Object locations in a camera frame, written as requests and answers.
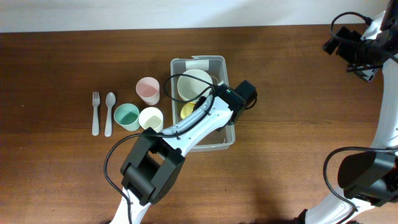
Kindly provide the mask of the yellow plastic cup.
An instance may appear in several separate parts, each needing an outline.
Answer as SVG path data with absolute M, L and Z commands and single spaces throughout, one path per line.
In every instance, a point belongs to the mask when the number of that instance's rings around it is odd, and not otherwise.
M 180 111 L 180 117 L 182 119 L 185 119 L 187 116 L 191 115 L 193 113 L 193 109 L 195 107 L 194 103 L 186 103 L 181 111 Z

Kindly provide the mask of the white plastic bowl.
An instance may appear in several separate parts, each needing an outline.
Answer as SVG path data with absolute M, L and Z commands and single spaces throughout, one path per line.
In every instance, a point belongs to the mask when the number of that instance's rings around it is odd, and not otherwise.
M 184 74 L 197 77 L 210 84 L 213 83 L 210 75 L 203 70 L 191 69 L 184 72 Z M 209 87 L 208 84 L 186 76 L 180 76 L 177 81 L 178 94 L 184 101 L 191 100 L 194 97 L 198 96 L 198 94 L 201 93 L 207 87 Z

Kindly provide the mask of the cream plastic cup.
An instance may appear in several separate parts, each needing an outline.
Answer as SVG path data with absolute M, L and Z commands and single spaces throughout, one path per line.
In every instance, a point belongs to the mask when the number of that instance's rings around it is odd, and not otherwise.
M 139 115 L 139 124 L 142 128 L 152 128 L 157 133 L 164 128 L 164 117 L 160 109 L 148 107 L 141 111 Z

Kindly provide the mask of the pink plastic cup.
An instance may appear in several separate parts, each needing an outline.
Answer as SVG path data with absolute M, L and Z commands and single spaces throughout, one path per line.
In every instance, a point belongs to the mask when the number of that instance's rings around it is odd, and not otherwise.
M 156 105 L 160 100 L 160 85 L 153 77 L 141 78 L 136 84 L 136 92 L 147 105 Z

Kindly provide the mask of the green plastic cup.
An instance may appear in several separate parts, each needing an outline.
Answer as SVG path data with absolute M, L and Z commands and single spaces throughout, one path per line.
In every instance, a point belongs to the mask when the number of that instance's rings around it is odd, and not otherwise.
M 134 104 L 122 104 L 116 108 L 114 120 L 127 131 L 136 131 L 140 128 L 139 109 Z

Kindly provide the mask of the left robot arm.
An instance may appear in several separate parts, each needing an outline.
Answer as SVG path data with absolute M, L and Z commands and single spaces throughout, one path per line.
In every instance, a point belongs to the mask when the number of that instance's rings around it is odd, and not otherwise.
M 120 168 L 122 187 L 117 191 L 122 199 L 112 223 L 140 223 L 148 208 L 173 187 L 187 153 L 214 130 L 237 122 L 256 100 L 257 91 L 248 81 L 235 89 L 213 85 L 210 95 L 181 122 L 159 132 L 148 128 L 118 141 L 137 139 Z

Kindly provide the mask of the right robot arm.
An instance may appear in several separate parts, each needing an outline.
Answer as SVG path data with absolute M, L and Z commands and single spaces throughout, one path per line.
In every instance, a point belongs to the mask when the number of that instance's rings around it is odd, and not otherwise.
M 369 147 L 335 149 L 323 164 L 330 194 L 316 207 L 305 209 L 294 223 L 349 223 L 362 212 L 397 202 L 397 1 L 360 34 L 341 27 L 331 31 L 323 50 L 336 53 L 353 72 L 370 82 L 382 71 L 384 87 L 377 131 Z

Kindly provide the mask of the clear plastic storage container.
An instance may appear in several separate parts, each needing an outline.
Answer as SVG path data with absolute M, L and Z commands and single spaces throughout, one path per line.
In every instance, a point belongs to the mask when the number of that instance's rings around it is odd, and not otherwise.
M 175 58 L 170 63 L 170 74 L 176 75 L 186 71 L 185 62 L 187 60 L 206 60 L 210 61 L 207 72 L 212 78 L 213 84 L 223 82 L 229 85 L 226 60 L 220 55 L 197 55 L 191 58 Z M 190 152 L 219 151 L 228 149 L 235 141 L 234 125 L 225 126 L 221 131 L 213 131 L 202 139 Z

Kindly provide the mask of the white label on container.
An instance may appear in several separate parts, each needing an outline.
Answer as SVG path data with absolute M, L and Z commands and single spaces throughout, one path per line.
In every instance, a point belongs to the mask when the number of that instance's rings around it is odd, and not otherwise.
M 199 69 L 199 70 L 203 70 L 203 71 L 208 71 L 209 67 L 210 67 L 210 61 L 208 59 L 206 59 L 206 60 L 187 60 L 185 62 L 186 70 Z

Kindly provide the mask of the grey plastic spoon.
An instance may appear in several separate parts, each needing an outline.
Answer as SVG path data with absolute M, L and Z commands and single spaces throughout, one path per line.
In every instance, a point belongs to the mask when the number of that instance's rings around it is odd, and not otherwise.
M 106 116 L 106 124 L 104 135 L 106 137 L 110 137 L 113 132 L 112 128 L 112 109 L 116 103 L 116 97 L 113 92 L 109 92 L 106 96 L 106 106 L 107 106 L 107 116 Z

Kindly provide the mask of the grey plastic fork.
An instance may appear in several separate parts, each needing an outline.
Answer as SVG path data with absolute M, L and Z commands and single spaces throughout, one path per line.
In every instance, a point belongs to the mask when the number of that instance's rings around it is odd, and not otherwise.
M 98 107 L 100 105 L 100 95 L 97 91 L 93 92 L 93 123 L 91 133 L 94 136 L 99 135 L 100 133 L 100 125 L 99 125 L 99 118 L 98 118 Z

